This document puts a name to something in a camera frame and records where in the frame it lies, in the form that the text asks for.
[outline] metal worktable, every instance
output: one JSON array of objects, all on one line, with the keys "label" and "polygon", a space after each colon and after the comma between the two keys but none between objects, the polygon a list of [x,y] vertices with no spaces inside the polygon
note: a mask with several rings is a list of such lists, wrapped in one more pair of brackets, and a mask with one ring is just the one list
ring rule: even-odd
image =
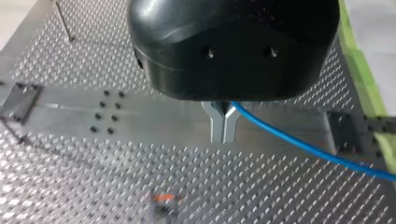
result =
[{"label": "metal worktable", "polygon": [[[126,5],[61,1],[70,43],[51,1],[38,0],[1,52],[1,99],[18,81],[44,86],[26,123],[14,125],[27,142],[0,132],[1,223],[149,223],[152,191],[183,195],[180,223],[396,223],[389,182],[307,155],[245,119],[234,143],[210,143],[199,102],[167,98],[145,80]],[[329,109],[362,117],[338,43],[306,93],[250,107],[321,147]]]}]

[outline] green edge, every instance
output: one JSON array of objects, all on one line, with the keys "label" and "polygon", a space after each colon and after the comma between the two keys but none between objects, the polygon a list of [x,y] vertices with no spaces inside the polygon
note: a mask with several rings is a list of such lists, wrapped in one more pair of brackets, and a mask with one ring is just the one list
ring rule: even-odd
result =
[{"label": "green edge", "polygon": [[[388,113],[382,102],[373,74],[364,58],[363,52],[356,44],[345,2],[344,0],[339,0],[339,3],[341,14],[340,44],[361,100],[363,112],[369,117],[386,116]],[[381,146],[388,169],[396,174],[396,136],[376,133],[375,138]]]}]

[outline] blue cable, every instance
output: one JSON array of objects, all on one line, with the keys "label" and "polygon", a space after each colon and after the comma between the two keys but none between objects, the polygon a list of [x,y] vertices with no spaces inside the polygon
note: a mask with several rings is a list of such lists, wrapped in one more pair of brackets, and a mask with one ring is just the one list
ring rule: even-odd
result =
[{"label": "blue cable", "polygon": [[264,121],[256,118],[254,115],[250,114],[244,107],[242,107],[236,101],[232,101],[232,104],[246,119],[250,120],[252,123],[261,127],[268,133],[271,133],[271,134],[273,134],[273,135],[275,135],[275,136],[277,136],[277,137],[279,137],[279,138],[281,138],[281,139],[283,139],[283,140],[285,140],[285,141],[287,141],[287,142],[289,142],[289,143],[291,143],[291,144],[293,144],[293,145],[295,145],[295,146],[297,146],[311,154],[314,154],[317,157],[320,157],[327,161],[331,161],[333,163],[345,165],[347,168],[350,168],[351,170],[358,171],[358,172],[364,172],[367,175],[373,175],[376,178],[387,179],[387,180],[391,180],[391,181],[396,180],[396,175],[393,175],[386,171],[377,170],[377,169],[371,168],[366,165],[358,164],[356,162],[344,160],[340,157],[334,156],[333,154],[325,152],[324,150],[322,150],[319,147],[314,147],[314,146],[312,146],[312,145],[310,145],[296,137],[293,137],[287,133],[284,133],[284,132],[280,131],[279,129],[277,129],[276,127],[274,127],[270,124],[267,124]]}]

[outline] screw hole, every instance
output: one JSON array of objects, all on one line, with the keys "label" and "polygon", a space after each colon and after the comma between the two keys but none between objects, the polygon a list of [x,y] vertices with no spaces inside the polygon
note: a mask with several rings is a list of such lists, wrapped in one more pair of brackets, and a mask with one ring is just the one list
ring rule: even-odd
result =
[{"label": "screw hole", "polygon": [[277,49],[274,47],[268,47],[262,51],[262,56],[264,58],[276,58],[277,56]]},{"label": "screw hole", "polygon": [[204,48],[201,50],[201,53],[202,53],[202,55],[203,55],[204,57],[206,57],[207,59],[212,59],[212,58],[215,57],[215,51],[214,51],[212,48],[210,48],[210,47],[204,47]]}]

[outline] metal rod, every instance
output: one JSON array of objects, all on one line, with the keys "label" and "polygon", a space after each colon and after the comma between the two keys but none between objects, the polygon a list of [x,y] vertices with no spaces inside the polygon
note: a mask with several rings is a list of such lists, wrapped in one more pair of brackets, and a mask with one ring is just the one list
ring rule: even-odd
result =
[{"label": "metal rod", "polygon": [[59,7],[58,1],[54,1],[54,5],[55,5],[55,10],[56,10],[56,14],[58,16],[59,22],[61,23],[62,29],[64,30],[64,33],[67,36],[67,40],[69,42],[73,42],[74,38],[73,38],[73,36],[70,35],[69,29],[67,29],[66,22],[64,21],[64,15],[62,15],[62,11],[61,11],[61,8]]}]

